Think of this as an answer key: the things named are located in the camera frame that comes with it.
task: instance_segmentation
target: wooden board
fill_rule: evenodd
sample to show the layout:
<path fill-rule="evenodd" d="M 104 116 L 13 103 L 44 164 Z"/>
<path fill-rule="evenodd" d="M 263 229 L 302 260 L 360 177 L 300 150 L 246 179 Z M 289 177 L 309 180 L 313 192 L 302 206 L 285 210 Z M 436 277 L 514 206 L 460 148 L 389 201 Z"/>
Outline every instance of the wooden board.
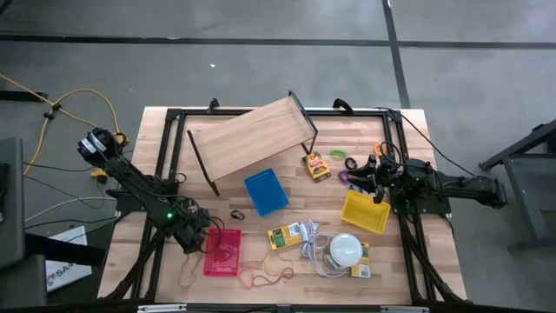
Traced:
<path fill-rule="evenodd" d="M 166 115 L 163 107 L 145 109 L 133 163 L 145 174 L 154 173 L 158 149 L 160 146 L 163 121 Z M 403 110 L 414 124 L 428 135 L 427 123 L 422 110 Z M 203 130 L 228 120 L 229 117 L 187 117 L 185 127 L 190 130 Z M 368 154 L 373 151 L 376 142 L 384 140 L 382 121 L 374 117 L 314 117 L 319 129 L 315 148 L 321 152 L 332 168 L 334 175 L 321 183 L 315 184 L 301 166 L 303 149 L 299 146 L 285 150 L 264 161 L 248 166 L 218 183 L 221 196 L 217 197 L 205 182 L 195 154 L 187 137 L 183 138 L 178 172 L 188 176 L 180 192 L 191 196 L 210 210 L 212 215 L 220 217 L 230 229 L 243 231 L 241 267 L 258 265 L 270 246 L 267 230 L 287 223 L 311 219 L 321 223 L 321 231 L 328 234 L 347 232 L 356 235 L 361 241 L 370 242 L 370 260 L 372 277 L 363 278 L 324 278 L 318 276 L 309 260 L 300 255 L 299 247 L 279 250 L 280 256 L 294 262 L 295 276 L 283 279 L 275 286 L 245 290 L 235 278 L 205 277 L 202 274 L 204 256 L 195 253 L 184 263 L 181 248 L 175 240 L 169 239 L 164 248 L 162 267 L 156 300 L 158 302 L 185 303 L 332 303 L 332 304 L 409 304 L 407 274 L 401 248 L 400 230 L 397 216 L 390 214 L 385 234 L 376 235 L 366 230 L 342 222 L 341 208 L 347 187 L 340 184 L 336 174 L 344 168 L 342 161 L 332 160 L 328 152 L 343 149 L 358 163 L 363 164 Z M 392 128 L 393 137 L 397 138 Z M 410 126 L 405 127 L 409 155 L 428 160 L 434 166 L 434 154 L 431 146 Z M 172 144 L 169 145 L 167 160 L 170 159 Z M 259 217 L 251 203 L 243 179 L 257 172 L 272 167 L 282 187 L 286 191 L 290 205 L 269 216 Z M 230 217 L 231 210 L 245 214 L 243 221 Z M 136 260 L 141 242 L 143 213 L 135 213 L 123 219 L 114 231 L 108 260 L 104 269 L 99 296 L 110 293 L 125 276 Z M 446 221 L 437 216 L 423 216 L 423 227 L 430 259 L 435 268 L 459 296 L 465 297 L 458 257 L 451 230 Z M 195 261 L 201 257 L 198 266 L 193 269 Z M 287 266 L 271 255 L 268 263 L 271 270 L 280 270 Z M 422 272 L 417 267 L 420 291 L 424 294 Z M 149 278 L 147 270 L 143 277 L 143 290 Z"/>
<path fill-rule="evenodd" d="M 192 133 L 213 182 L 314 137 L 292 97 Z"/>

